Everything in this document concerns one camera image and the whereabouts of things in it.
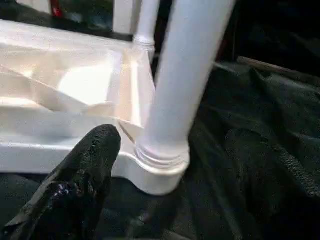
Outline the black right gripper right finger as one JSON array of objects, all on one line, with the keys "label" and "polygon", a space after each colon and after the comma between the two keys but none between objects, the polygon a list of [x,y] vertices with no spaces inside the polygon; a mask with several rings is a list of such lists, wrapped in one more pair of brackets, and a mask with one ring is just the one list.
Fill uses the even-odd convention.
[{"label": "black right gripper right finger", "polygon": [[229,130],[224,147],[263,239],[320,238],[320,186],[297,158],[247,129]]}]

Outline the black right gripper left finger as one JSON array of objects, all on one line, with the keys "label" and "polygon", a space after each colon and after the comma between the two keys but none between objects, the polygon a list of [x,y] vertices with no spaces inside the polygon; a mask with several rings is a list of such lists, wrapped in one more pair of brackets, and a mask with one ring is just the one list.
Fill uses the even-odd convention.
[{"label": "black right gripper left finger", "polygon": [[121,148],[112,124],[93,128],[1,230],[2,240],[92,240]]}]

